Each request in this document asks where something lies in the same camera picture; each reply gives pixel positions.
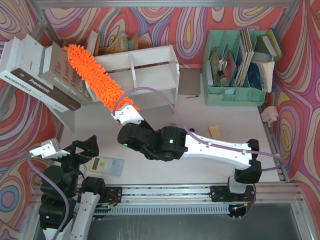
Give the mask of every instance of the microfiber duster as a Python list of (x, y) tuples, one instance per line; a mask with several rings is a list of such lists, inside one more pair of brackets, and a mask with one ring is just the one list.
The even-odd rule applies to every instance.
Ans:
[[(63, 49), (67, 52), (70, 65), (82, 80), (88, 83), (104, 106), (112, 111), (117, 100), (125, 93), (120, 85), (111, 79), (106, 70), (83, 46), (70, 44)], [(125, 104), (134, 106), (134, 101), (126, 96), (117, 106), (117, 110)]]

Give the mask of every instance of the book spine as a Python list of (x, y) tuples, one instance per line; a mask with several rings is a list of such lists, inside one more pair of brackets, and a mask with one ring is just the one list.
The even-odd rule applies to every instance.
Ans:
[(27, 86), (32, 86), (39, 90), (41, 93), (47, 95), (52, 100), (62, 104), (63, 106), (67, 107), (68, 109), (74, 111), (80, 108), (80, 103), (57, 89), (56, 87), (53, 87), (53, 89), (50, 89), (49, 87), (46, 87), (44, 84), (42, 84), (39, 80), (35, 79), (31, 75), (29, 75), (24, 70), (17, 68), (11, 72), (14, 76), (21, 79)]
[(67, 94), (69, 97), (71, 97), (72, 99), (74, 99), (78, 103), (83, 104), (83, 105), (91, 103), (91, 98), (89, 95), (88, 95), (88, 97), (86, 97), (86, 96), (79, 93), (80, 90), (83, 89), (83, 87), (81, 88), (80, 85), (78, 87), (79, 90), (76, 90), (74, 87), (71, 87), (70, 85), (68, 85), (64, 81), (62, 81), (58, 75), (56, 75), (54, 72), (52, 72), (50, 70), (43, 73), (41, 75), (41, 78), (50, 82), (52, 85), (57, 87), (59, 90), (61, 90), (65, 94)]
[(88, 83), (85, 83), (86, 91), (90, 94), (90, 97), (92, 98), (93, 102), (99, 102), (100, 100), (96, 96), (95, 92), (89, 87)]
[(15, 86), (17, 89), (20, 89), (25, 93), (31, 95), (32, 97), (42, 101), (43, 103), (50, 106), (51, 108), (58, 110), (59, 112), (63, 113), (69, 110), (67, 107), (65, 107), (64, 105), (60, 104), (57, 101), (50, 99), (48, 96), (44, 95), (42, 92), (40, 92), (36, 88), (24, 83), (24, 81), (22, 81), (20, 78), (13, 75), (11, 72), (7, 70), (0, 73), (0, 78), (6, 81), (7, 83)]

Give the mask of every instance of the table surface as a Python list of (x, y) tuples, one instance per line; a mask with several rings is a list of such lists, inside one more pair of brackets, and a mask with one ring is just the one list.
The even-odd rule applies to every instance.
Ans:
[[(178, 96), (176, 109), (188, 128), (194, 128), (198, 135), (211, 138), (208, 127), (218, 125), (222, 141), (245, 143), (257, 139), (260, 151), (271, 152), (257, 107), (207, 106), (202, 83), (200, 89), (199, 97)], [(169, 106), (143, 109), (140, 114), (155, 130), (171, 123), (181, 127)], [(96, 135), (101, 157), (124, 159), (121, 176), (87, 171), (89, 163), (80, 167), (85, 176), (104, 178), (106, 184), (226, 183), (232, 173), (232, 167), (206, 158), (190, 157), (169, 162), (147, 160), (141, 153), (117, 142), (120, 129), (121, 125), (112, 118), (109, 109), (101, 102), (95, 102), (75, 111), (75, 133), (65, 127), (60, 146), (65, 148), (72, 141), (84, 141)], [(271, 157), (259, 155), (258, 160), (263, 169), (275, 166)], [(279, 176), (276, 170), (263, 172), (260, 178), (260, 182), (277, 181)]]

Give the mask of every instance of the cable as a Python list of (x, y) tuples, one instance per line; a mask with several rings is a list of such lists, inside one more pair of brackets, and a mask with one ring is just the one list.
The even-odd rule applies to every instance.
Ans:
[(114, 197), (114, 199), (115, 199), (115, 202), (118, 204), (119, 203), (119, 200), (118, 200), (118, 198), (117, 198), (117, 196), (116, 195), (114, 195), (113, 193), (111, 193), (111, 192), (108, 192), (107, 193), (107, 195), (111, 195), (111, 196), (113, 196)]
[(275, 167), (270, 167), (270, 168), (265, 168), (265, 169), (262, 169), (263, 172), (265, 171), (271, 171), (271, 170), (276, 170), (276, 169), (279, 169), (281, 168), (283, 165), (284, 165), (284, 162), (285, 160), (280, 156), (280, 155), (275, 155), (275, 154), (272, 154), (272, 153), (268, 153), (268, 152), (262, 152), (262, 151), (254, 151), (254, 150), (245, 150), (245, 149), (237, 149), (237, 148), (233, 148), (233, 147), (230, 147), (230, 146), (222, 146), (222, 145), (218, 145), (218, 144), (215, 144), (215, 143), (211, 143), (211, 142), (208, 142), (208, 141), (204, 141), (200, 138), (198, 138), (196, 135), (193, 134), (193, 132), (191, 132), (186, 124), (184, 123), (183, 119), (181, 118), (181, 116), (179, 115), (178, 111), (175, 109), (175, 107), (172, 105), (172, 103), (170, 102), (170, 100), (160, 91), (154, 89), (154, 88), (151, 88), (151, 87), (147, 87), (147, 86), (141, 86), (141, 87), (136, 87), (136, 88), (133, 88), (129, 91), (127, 91), (124, 95), (122, 95), (118, 101), (116, 101), (114, 107), (113, 107), (113, 111), (112, 111), (112, 115), (115, 116), (116, 114), (116, 109), (117, 109), (117, 106), (119, 105), (119, 103), (122, 101), (123, 98), (125, 98), (126, 96), (128, 96), (129, 94), (135, 92), (135, 91), (138, 91), (138, 90), (148, 90), (148, 91), (151, 91), (151, 92), (154, 92), (158, 95), (160, 95), (167, 103), (168, 105), (171, 107), (171, 109), (173, 110), (174, 112), (174, 115), (176, 116), (176, 118), (178, 119), (178, 121), (181, 123), (182, 127), (184, 128), (184, 130), (186, 131), (187, 134), (189, 134), (193, 139), (195, 139), (196, 141), (198, 141), (199, 143), (201, 144), (204, 144), (204, 145), (207, 145), (207, 146), (212, 146), (212, 147), (216, 147), (216, 148), (220, 148), (220, 149), (225, 149), (225, 150), (230, 150), (230, 151), (234, 151), (234, 152), (238, 152), (238, 153), (243, 153), (243, 154), (246, 154), (246, 153), (249, 153), (249, 154), (258, 154), (258, 155), (265, 155), (265, 156), (268, 156), (268, 157), (272, 157), (272, 158), (276, 158), (276, 159), (279, 159), (280, 160), (280, 164), (275, 166)]
[(68, 214), (69, 214), (69, 203), (68, 203), (68, 199), (66, 197), (66, 195), (63, 193), (63, 191), (61, 191), (61, 189), (52, 181), (50, 180), (46, 175), (44, 175), (38, 168), (36, 168), (36, 166), (31, 162), (31, 154), (26, 154), (22, 157), (20, 157), (18, 159), (19, 160), (22, 160), (24, 158), (27, 158), (27, 162), (28, 164), (30, 165), (30, 167), (37, 173), (39, 174), (39, 176), (46, 180), (59, 194), (60, 196), (62, 197), (63, 201), (64, 201), (64, 204), (65, 204), (65, 215), (64, 215), (64, 218), (60, 224), (60, 226), (58, 227), (58, 229), (56, 230), (54, 236), (53, 236), (53, 239), (52, 240), (56, 240), (60, 230), (63, 228), (63, 226), (65, 225), (67, 219), (68, 219)]
[(81, 176), (82, 176), (83, 180), (85, 180), (85, 179), (86, 179), (86, 178), (85, 178), (85, 175), (82, 173), (82, 171), (81, 171), (80, 169), (78, 169), (78, 173), (79, 173), (79, 174), (81, 174)]
[(240, 217), (237, 217), (237, 219), (243, 219), (245, 218), (246, 216), (249, 215), (249, 213), (252, 211), (252, 209), (254, 208), (254, 205), (255, 205), (255, 202), (256, 202), (256, 197), (257, 197), (257, 188), (256, 188), (256, 185), (255, 184), (252, 184), (253, 185), (253, 190), (254, 190), (254, 194), (253, 194), (253, 200), (252, 200), (252, 203), (251, 203), (251, 207), (250, 209), (240, 218)]

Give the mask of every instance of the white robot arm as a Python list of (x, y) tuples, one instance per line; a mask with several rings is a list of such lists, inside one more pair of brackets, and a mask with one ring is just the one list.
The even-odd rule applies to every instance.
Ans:
[(194, 133), (191, 136), (184, 129), (172, 126), (154, 131), (132, 105), (123, 106), (112, 116), (123, 125), (118, 134), (118, 142), (141, 152), (147, 159), (172, 161), (199, 157), (227, 164), (234, 168), (228, 183), (229, 191), (235, 194), (243, 194), (247, 184), (255, 184), (260, 179), (261, 163), (256, 160), (257, 155), (247, 153), (259, 150), (257, 140), (251, 139), (246, 143), (224, 142)]
[[(184, 129), (172, 126), (166, 126), (154, 131), (131, 105), (123, 106), (112, 116), (123, 125), (119, 131), (117, 141), (128, 148), (141, 152), (149, 160), (162, 160), (167, 162), (180, 158), (199, 157), (227, 164), (234, 168), (228, 180), (229, 191), (234, 194), (243, 194), (246, 191), (247, 184), (255, 184), (260, 179), (262, 172), (261, 163), (256, 160), (257, 156), (255, 154), (246, 152), (259, 150), (257, 140), (252, 139), (247, 143), (230, 143), (205, 138), (196, 134), (191, 136), (187, 134)], [(197, 139), (207, 142), (208, 145), (200, 143)], [(75, 154), (76, 147), (80, 147), (85, 151)], [(61, 172), (61, 176), (58, 179), (59, 182), (56, 184), (58, 185), (58, 183), (62, 182), (61, 186), (67, 186), (63, 189), (63, 192), (69, 194), (67, 197), (71, 205), (69, 212), (70, 218), (68, 218), (63, 231), (57, 235), (56, 239), (86, 240), (94, 210), (101, 196), (104, 195), (105, 183), (103, 179), (95, 177), (86, 178), (86, 180), (91, 178), (93, 183), (97, 180), (100, 181), (100, 187), (98, 188), (99, 190), (86, 188), (82, 192), (79, 212), (71, 231), (73, 209), (75, 207), (75, 200), (72, 198), (76, 192), (75, 188), (78, 182), (79, 174), (77, 170), (79, 170), (79, 165), (88, 162), (90, 156), (95, 157), (99, 154), (96, 136), (84, 142), (75, 141), (64, 150), (59, 148), (58, 142), (55, 139), (51, 139), (43, 142), (41, 147), (31, 150), (30, 153), (32, 156), (41, 155), (43, 158), (56, 159), (56, 161), (61, 162), (63, 171), (52, 169), (59, 168), (58, 166), (51, 166), (44, 172), (47, 177), (51, 175), (52, 178), (55, 179), (57, 179), (57, 174), (52, 174), (52, 172)], [(57, 193), (49, 188), (46, 181), (42, 182), (41, 190), (44, 192), (43, 195), (48, 195), (50, 201), (52, 201), (52, 199), (59, 201), (60, 199)], [(50, 204), (48, 205), (44, 200), (39, 210), (40, 225), (45, 226), (43, 227), (43, 231), (47, 240), (53, 239), (60, 224), (52, 226), (52, 222), (50, 222), (51, 217), (49, 217), (51, 208), (52, 206)], [(48, 221), (48, 223), (44, 225), (41, 224), (41, 222), (46, 221)]]

